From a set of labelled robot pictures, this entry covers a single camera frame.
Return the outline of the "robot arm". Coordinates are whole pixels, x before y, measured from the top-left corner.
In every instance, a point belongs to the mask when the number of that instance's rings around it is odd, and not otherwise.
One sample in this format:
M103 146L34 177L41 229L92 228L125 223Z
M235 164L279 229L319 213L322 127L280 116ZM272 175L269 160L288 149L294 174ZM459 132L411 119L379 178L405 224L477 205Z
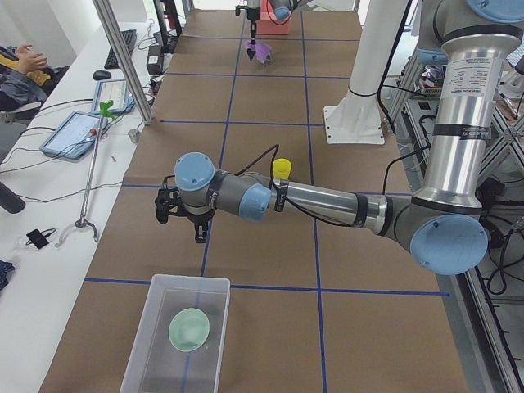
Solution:
M268 1L272 11L269 17L274 15L273 21L277 24L279 21L284 23L291 17L292 12L300 5L300 1ZM246 19L249 21L250 38L246 43L246 54L250 61L256 59L261 64L271 62L272 48L261 41L257 40L257 22L261 20L262 2L246 1L244 5L237 6L236 15L239 16L241 10L246 11Z

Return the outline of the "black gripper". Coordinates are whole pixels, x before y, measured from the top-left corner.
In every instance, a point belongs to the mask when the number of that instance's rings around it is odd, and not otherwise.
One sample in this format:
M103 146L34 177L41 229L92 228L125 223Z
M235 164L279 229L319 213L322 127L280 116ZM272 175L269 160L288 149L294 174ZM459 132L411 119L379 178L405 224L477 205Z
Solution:
M187 218L193 223L195 228L195 242L197 244L207 243L209 222L213 218L213 211L209 210L203 214L193 214L188 212Z
M250 21L250 37L251 41L246 43L246 53L250 61L256 56L256 33L257 21L260 19L260 9L248 7L246 9L246 18Z

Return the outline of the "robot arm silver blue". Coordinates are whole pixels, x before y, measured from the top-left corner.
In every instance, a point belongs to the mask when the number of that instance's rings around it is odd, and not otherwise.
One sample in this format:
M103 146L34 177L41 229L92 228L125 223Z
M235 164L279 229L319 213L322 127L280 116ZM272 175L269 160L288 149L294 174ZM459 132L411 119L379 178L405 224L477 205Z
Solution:
M200 152L181 156L174 185L163 185L156 217L192 221L207 239L215 211L259 222L269 210L295 209L339 227L366 228L400 244L424 268L455 275L477 266L488 248L476 189L490 139L503 63L522 43L520 1L425 1L417 52L446 71L422 186L410 197L366 196L263 176L231 174Z

